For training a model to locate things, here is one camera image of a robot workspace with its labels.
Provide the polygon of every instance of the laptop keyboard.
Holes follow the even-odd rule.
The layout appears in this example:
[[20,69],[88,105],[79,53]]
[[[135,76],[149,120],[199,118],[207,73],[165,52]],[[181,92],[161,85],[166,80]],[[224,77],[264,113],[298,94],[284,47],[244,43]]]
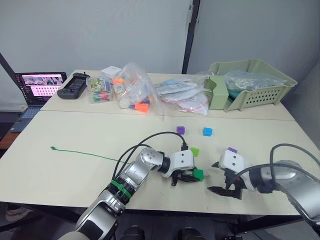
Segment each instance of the laptop keyboard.
[[40,108],[28,108],[22,115],[22,119],[33,119],[34,116],[40,111]]

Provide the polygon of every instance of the green band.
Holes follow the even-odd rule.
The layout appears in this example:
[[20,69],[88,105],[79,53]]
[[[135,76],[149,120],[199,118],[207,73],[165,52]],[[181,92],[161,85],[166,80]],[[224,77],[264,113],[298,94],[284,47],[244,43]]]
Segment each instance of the green band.
[[114,185],[117,189],[119,189],[119,191],[123,192],[129,199],[132,198],[131,193],[128,192],[127,189],[125,189],[125,186],[116,182],[115,180],[112,180],[111,184]]

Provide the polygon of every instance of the green basket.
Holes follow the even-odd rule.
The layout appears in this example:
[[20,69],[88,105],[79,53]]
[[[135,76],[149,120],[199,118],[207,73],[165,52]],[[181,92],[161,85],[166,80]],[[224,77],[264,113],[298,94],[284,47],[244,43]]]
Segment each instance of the green basket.
[[244,108],[264,105],[264,104],[279,104],[281,99],[289,92],[291,88],[297,85],[297,82],[291,77],[285,75],[278,69],[267,64],[260,59],[249,59],[242,61],[230,61],[230,62],[215,62],[211,65],[209,72],[214,75],[223,76],[230,71],[241,70],[248,73],[265,73],[280,79],[286,80],[284,85],[269,86],[259,88],[253,91],[244,90],[236,97],[235,100],[231,100],[230,97],[226,101],[224,111],[230,111],[239,109],[242,111]]

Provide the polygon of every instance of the white table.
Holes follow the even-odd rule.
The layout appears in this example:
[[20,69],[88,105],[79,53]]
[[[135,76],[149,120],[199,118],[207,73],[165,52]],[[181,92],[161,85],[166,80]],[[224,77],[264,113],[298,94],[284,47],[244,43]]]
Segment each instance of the white table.
[[[24,204],[88,207],[110,182],[115,162],[87,155],[59,152],[82,151],[117,159],[145,137],[185,126],[185,140],[200,149],[198,168],[210,178],[203,182],[171,186],[171,179],[152,172],[127,207],[222,214],[297,215],[281,192],[260,194],[243,191],[242,200],[208,191],[224,186],[223,172],[212,168],[227,146],[253,164],[269,161],[272,146],[292,143],[318,155],[317,147],[291,120],[181,117],[92,112],[40,111],[0,160],[0,201]],[[214,129],[211,137],[202,128]],[[147,142],[158,151],[179,151],[181,140],[174,135],[157,136]],[[276,151],[276,160],[297,161],[319,176],[317,165],[295,149]]]
[[[96,77],[101,74],[100,71],[93,70],[75,70],[74,73],[86,72],[91,77]],[[150,80],[154,84],[162,83],[171,78],[186,76],[182,74],[163,74],[163,73],[149,73]],[[72,74],[65,81],[64,85],[72,78]],[[130,114],[130,115],[143,115],[138,111],[132,109],[120,109],[116,100],[111,102],[103,102],[92,104],[88,100],[87,91],[76,100],[64,100],[54,95],[42,108],[46,111],[66,111],[66,112],[82,112],[82,113],[107,113],[107,114]],[[165,108],[166,116],[181,116],[181,117],[201,117],[198,114],[191,112],[179,112],[171,108]],[[156,115],[156,112],[150,112],[149,115]],[[269,119],[269,120],[288,120],[294,121],[294,118],[287,111],[287,109],[280,103],[278,105],[266,104],[258,107],[248,107],[244,111],[233,110],[224,112],[223,110],[209,111],[211,118],[233,118],[233,119]]]

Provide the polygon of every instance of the shoe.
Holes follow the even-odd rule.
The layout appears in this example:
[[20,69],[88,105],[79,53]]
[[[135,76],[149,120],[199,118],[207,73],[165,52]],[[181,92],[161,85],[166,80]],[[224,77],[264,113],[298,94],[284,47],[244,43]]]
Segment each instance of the shoe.
[[32,210],[9,203],[5,211],[5,219],[8,222],[16,222],[26,217],[30,212]]

